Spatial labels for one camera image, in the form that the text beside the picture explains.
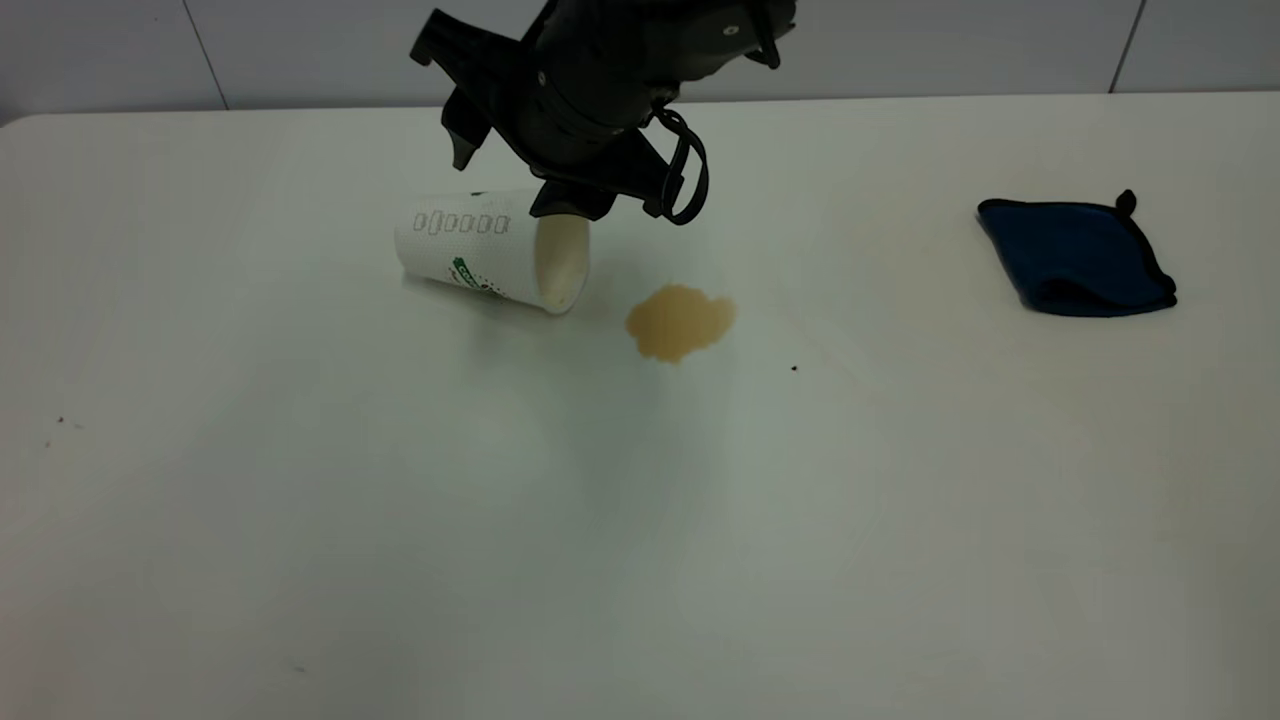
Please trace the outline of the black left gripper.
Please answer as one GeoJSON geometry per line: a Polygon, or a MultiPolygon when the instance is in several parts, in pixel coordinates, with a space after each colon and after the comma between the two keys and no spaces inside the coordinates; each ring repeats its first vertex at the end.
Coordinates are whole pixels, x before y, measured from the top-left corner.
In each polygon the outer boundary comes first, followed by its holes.
{"type": "Polygon", "coordinates": [[[498,135],[543,179],[534,218],[607,217],[618,196],[678,214],[691,151],[673,111],[687,1],[548,1],[521,38],[442,17],[442,110],[463,170],[498,135]]]}

